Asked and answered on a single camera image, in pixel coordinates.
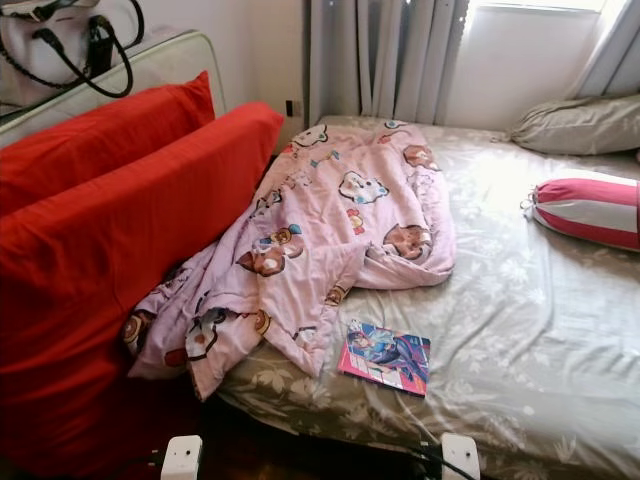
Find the pink cartoon print blanket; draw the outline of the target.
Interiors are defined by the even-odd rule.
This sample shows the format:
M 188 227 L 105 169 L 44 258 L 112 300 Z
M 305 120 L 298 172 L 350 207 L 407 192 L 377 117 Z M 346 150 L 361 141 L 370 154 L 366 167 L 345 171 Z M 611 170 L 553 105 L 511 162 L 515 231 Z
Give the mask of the pink cartoon print blanket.
M 352 289 L 443 283 L 456 244 L 448 184 L 416 125 L 315 125 L 270 165 L 227 232 L 134 306 L 128 374 L 186 372 L 207 398 L 265 343 L 315 378 Z

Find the beige floral bed sheet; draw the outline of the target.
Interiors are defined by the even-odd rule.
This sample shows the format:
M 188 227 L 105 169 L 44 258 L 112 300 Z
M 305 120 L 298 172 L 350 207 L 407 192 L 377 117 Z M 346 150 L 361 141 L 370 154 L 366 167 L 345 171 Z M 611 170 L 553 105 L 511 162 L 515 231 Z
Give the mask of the beige floral bed sheet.
M 640 180 L 640 161 L 538 154 L 494 131 L 422 132 L 451 184 L 451 278 L 349 293 L 340 316 L 428 337 L 428 393 L 376 387 L 334 358 L 308 378 L 264 346 L 229 372 L 220 398 L 289 433 L 362 445 L 470 436 L 484 474 L 502 479 L 640 479 L 640 253 L 524 214 L 554 174 Z

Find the large red cushion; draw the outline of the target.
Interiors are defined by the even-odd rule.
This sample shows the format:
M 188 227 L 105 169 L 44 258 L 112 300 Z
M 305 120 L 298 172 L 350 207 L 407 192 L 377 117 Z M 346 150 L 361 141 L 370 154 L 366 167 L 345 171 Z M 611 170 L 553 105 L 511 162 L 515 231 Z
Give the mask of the large red cushion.
M 170 381 L 132 380 L 125 319 L 250 205 L 282 128 L 246 104 L 0 228 L 0 456 L 102 477 L 195 420 Z
M 110 102 L 0 152 L 0 212 L 8 215 L 46 197 L 133 163 L 216 118 L 209 73 Z

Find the grey pleated curtain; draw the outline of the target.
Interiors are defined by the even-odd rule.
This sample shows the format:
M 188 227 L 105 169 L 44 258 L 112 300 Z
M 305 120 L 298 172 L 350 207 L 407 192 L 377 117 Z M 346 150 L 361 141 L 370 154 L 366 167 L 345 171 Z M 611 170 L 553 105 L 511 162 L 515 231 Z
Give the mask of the grey pleated curtain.
M 442 124 L 468 6 L 306 0 L 307 125 L 329 115 Z
M 640 93 L 640 0 L 625 0 L 573 97 Z

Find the pink and grey striped bolster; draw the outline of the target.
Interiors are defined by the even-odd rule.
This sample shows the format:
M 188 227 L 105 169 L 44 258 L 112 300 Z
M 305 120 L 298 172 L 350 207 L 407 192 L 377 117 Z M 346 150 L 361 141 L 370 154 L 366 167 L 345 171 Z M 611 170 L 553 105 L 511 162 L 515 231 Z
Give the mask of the pink and grey striped bolster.
M 553 232 L 640 252 L 640 182 L 595 172 L 544 180 L 526 215 Z

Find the grey bed pillow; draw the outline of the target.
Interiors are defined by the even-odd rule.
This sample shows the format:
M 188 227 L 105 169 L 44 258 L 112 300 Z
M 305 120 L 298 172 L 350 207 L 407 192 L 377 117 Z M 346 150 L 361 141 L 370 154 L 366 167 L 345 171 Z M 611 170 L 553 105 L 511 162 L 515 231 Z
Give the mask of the grey bed pillow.
M 599 155 L 640 148 L 640 93 L 544 102 L 508 131 L 509 141 L 541 154 Z

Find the grey quilted upright mattress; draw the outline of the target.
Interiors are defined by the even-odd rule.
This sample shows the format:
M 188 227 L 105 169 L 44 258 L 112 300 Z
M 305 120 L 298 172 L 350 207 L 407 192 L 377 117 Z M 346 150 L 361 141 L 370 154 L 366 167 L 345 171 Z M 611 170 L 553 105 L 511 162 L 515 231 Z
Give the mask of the grey quilted upright mattress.
M 205 73 L 207 87 L 211 93 L 211 105 L 216 113 L 227 110 L 227 101 L 218 65 L 218 56 L 209 37 L 197 29 L 166 33 L 164 41 L 143 46 L 131 51 L 129 64 L 110 69 L 108 73 L 93 79 L 104 90 L 118 91 L 132 84 L 132 92 L 138 93 L 148 88 L 164 84 L 182 84 Z M 55 93 L 50 99 L 5 115 L 0 120 L 0 146 L 6 147 L 29 134 L 46 131 L 78 116 L 113 101 L 102 93 L 93 91 L 87 84 L 77 84 L 68 90 Z

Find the bright window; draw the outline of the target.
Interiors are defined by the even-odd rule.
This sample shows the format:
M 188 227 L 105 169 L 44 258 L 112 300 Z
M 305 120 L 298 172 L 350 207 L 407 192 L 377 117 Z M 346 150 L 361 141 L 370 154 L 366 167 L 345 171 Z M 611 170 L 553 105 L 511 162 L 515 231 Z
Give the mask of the bright window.
M 512 6 L 512 8 L 564 10 L 564 12 L 599 13 L 611 0 L 472 0 L 484 6 Z

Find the colourful comic book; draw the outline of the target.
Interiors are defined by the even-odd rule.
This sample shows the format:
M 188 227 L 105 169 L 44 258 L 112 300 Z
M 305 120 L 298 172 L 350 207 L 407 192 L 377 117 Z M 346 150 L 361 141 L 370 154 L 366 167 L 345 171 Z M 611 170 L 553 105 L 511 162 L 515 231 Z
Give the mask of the colourful comic book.
M 425 397 L 431 342 L 367 323 L 347 323 L 339 370 L 380 387 Z

